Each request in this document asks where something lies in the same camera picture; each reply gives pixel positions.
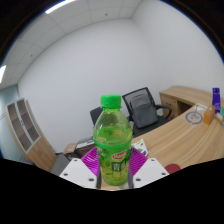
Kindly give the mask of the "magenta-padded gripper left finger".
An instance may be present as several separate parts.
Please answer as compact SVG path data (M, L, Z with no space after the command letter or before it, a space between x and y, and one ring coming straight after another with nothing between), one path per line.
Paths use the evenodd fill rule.
M100 189L101 171L97 149L91 149L81 159L72 159L60 177L84 188Z

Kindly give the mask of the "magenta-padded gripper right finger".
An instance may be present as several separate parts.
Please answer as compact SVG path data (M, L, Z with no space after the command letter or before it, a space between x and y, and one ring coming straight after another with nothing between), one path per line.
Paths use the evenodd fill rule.
M143 187L168 175L169 173L156 158L148 159L137 149L131 149L128 173L130 188Z

